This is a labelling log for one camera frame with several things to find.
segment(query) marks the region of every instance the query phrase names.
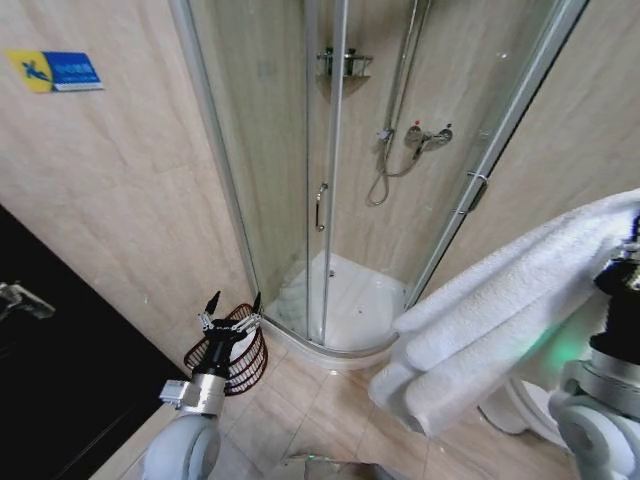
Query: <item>black cabinet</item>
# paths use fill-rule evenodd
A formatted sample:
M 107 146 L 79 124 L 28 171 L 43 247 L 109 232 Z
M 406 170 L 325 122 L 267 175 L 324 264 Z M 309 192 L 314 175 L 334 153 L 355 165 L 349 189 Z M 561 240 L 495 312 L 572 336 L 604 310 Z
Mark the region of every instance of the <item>black cabinet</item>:
M 0 282 L 16 281 L 56 312 L 0 321 L 2 476 L 86 479 L 184 375 L 0 208 Z

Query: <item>blue sign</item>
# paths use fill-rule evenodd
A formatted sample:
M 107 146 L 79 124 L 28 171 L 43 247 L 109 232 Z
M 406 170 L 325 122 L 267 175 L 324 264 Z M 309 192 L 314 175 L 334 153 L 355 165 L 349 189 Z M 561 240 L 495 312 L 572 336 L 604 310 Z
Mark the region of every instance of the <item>blue sign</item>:
M 34 92 L 102 90 L 86 53 L 7 50 L 7 56 Z
M 101 90 L 104 87 L 86 53 L 42 52 L 53 75 L 53 88 L 59 92 Z

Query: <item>wire basket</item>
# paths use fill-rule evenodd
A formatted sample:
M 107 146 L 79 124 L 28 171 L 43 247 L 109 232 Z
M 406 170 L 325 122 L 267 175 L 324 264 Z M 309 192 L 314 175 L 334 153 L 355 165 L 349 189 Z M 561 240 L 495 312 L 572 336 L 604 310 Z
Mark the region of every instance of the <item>wire basket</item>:
M 225 320 L 243 320 L 251 315 L 251 305 L 243 303 L 231 312 Z M 193 370 L 198 365 L 207 351 L 209 340 L 203 338 L 184 356 L 184 364 Z M 229 365 L 229 379 L 224 387 L 227 397 L 240 395 L 253 387 L 267 368 L 269 353 L 267 344 L 262 334 L 262 328 L 258 327 L 253 336 L 253 340 L 238 357 L 231 361 Z

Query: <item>white toilet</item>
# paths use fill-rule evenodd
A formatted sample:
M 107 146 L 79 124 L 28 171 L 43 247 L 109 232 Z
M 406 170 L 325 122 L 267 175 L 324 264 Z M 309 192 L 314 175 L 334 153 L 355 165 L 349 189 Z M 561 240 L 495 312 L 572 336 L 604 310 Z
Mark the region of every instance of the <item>white toilet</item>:
M 531 430 L 566 449 L 547 403 L 551 393 L 519 378 L 510 378 L 479 407 L 497 429 L 510 434 Z

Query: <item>metal soap rack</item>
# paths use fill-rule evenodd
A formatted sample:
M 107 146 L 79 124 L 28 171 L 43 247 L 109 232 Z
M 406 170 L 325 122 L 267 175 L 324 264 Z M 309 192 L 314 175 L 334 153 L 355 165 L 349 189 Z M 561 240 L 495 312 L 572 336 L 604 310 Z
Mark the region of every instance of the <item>metal soap rack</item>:
M 319 75 L 331 77 L 333 72 L 333 48 L 327 47 L 320 52 L 318 59 Z M 373 57 L 356 53 L 355 48 L 349 48 L 344 54 L 344 78 L 369 78 L 367 67 L 373 62 Z

